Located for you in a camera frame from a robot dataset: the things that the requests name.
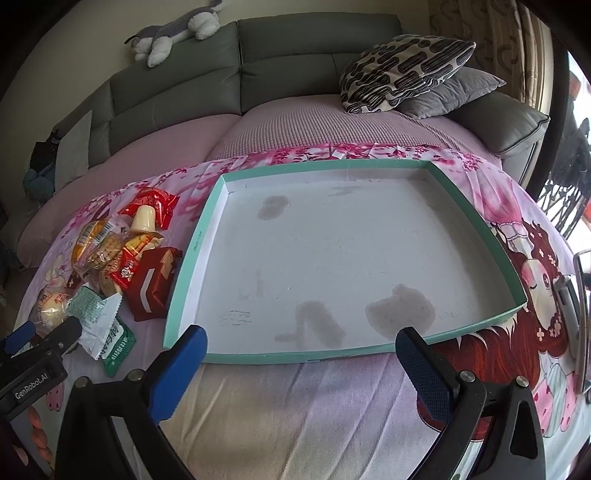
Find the red packaging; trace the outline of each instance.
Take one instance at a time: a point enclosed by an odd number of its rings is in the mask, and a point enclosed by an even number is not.
[[[168,229],[173,217],[173,210],[178,203],[178,196],[156,187],[146,187],[139,191],[131,203],[119,211],[121,215],[134,216],[142,205],[150,205],[156,210],[156,225],[162,230]]]
[[[166,318],[167,301],[177,259],[182,252],[173,247],[154,248],[142,254],[125,298],[136,322]]]
[[[135,255],[124,248],[121,251],[121,267],[109,275],[125,291],[129,287],[129,283],[138,267],[139,261],[135,259]]]

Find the blue gripper pad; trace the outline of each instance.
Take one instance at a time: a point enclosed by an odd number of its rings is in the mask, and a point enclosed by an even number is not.
[[[433,354],[412,327],[398,332],[396,355],[431,418],[449,422],[459,394],[455,370],[445,359]]]
[[[31,338],[33,338],[33,335],[35,335],[35,326],[33,323],[23,323],[5,338],[4,351],[8,355],[16,355],[16,353],[24,347]]]
[[[167,355],[167,368],[154,381],[150,389],[148,406],[150,416],[156,424],[173,415],[206,353],[205,330],[197,325],[191,325],[171,350],[160,354]]]

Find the plush husky toy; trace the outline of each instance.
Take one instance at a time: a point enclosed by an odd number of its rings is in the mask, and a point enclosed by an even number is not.
[[[178,17],[166,25],[150,25],[125,40],[131,42],[135,61],[148,59],[148,67],[160,65],[173,44],[195,35],[198,40],[211,37],[220,28],[217,12],[223,8],[223,0],[214,0],[208,7],[200,7]]]

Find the snack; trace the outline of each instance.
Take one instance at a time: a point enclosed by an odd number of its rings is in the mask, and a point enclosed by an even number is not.
[[[140,205],[135,212],[134,221],[129,229],[131,233],[142,234],[156,231],[156,210],[151,205]]]
[[[89,287],[82,286],[68,305],[67,314],[77,317],[82,325],[78,343],[95,360],[105,346],[121,300],[120,294],[102,300]]]
[[[121,264],[119,269],[110,273],[109,276],[125,291],[127,290],[127,287],[129,287],[129,282],[134,276],[138,266],[139,261],[135,259],[135,255],[130,253],[129,250],[123,249],[121,251]]]
[[[150,205],[156,211],[156,225],[162,230],[168,229],[173,217],[173,210],[178,203],[178,196],[156,187],[146,187],[139,191],[131,203],[119,211],[122,215],[135,216],[142,205]]]
[[[127,240],[123,250],[127,250],[136,260],[140,260],[144,250],[151,250],[160,246],[162,240],[162,235],[158,233],[144,233]]]
[[[72,266],[85,272],[86,260],[90,253],[107,237],[110,232],[121,235],[127,228],[122,219],[93,220],[87,223],[80,232],[78,240],[72,249]]]
[[[173,284],[177,259],[183,253],[173,247],[144,252],[125,292],[136,322],[166,318],[167,301]]]
[[[100,352],[107,377],[113,378],[115,376],[134,344],[133,332],[123,323],[119,315],[115,316],[105,346]]]
[[[109,232],[103,241],[90,252],[86,259],[86,267],[100,270],[123,248],[123,240],[117,233]]]
[[[45,337],[67,317],[73,292],[63,287],[44,287],[39,292],[30,320],[41,337]]]
[[[115,258],[107,263],[99,272],[99,288],[106,297],[110,297],[116,293],[123,293],[119,284],[111,278],[111,273],[119,271],[122,256],[123,254],[119,252]]]

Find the white tray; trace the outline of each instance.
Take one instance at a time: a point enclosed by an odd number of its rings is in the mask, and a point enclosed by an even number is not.
[[[525,293],[484,221],[432,163],[342,160],[226,174],[178,275],[164,346],[197,323],[206,361],[394,351],[512,316]]]

